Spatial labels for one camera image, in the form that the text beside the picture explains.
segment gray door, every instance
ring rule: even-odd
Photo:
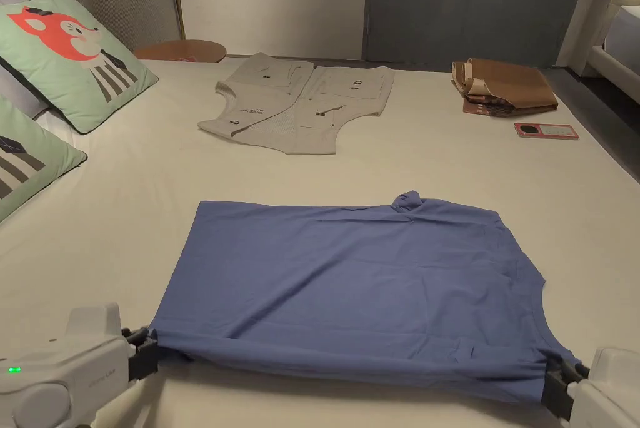
[[[371,61],[449,71],[470,57],[555,63],[578,0],[367,0]]]

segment blue t-shirt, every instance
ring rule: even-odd
[[[544,279],[498,214],[202,202],[152,327],[162,347],[279,374],[539,401]]]

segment wooden table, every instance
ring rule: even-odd
[[[226,49],[221,44],[213,41],[185,39],[153,44],[152,46],[135,50],[134,54],[138,59],[217,63],[226,56]]]

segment bed frame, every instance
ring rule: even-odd
[[[603,76],[640,103],[640,76],[603,49],[620,6],[637,4],[640,0],[579,0],[558,65],[569,66],[584,77]]]

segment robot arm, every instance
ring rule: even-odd
[[[0,427],[88,425],[100,408],[156,371],[154,332],[123,330],[115,303],[77,308],[63,338],[0,360]]]
[[[542,405],[569,428],[640,428],[640,354],[599,348],[591,370],[550,359]]]
[[[0,428],[76,428],[158,371],[154,332],[122,329],[118,305],[74,310],[64,337],[0,360]],[[542,405],[569,428],[640,428],[640,354],[596,352],[591,370],[550,359]]]

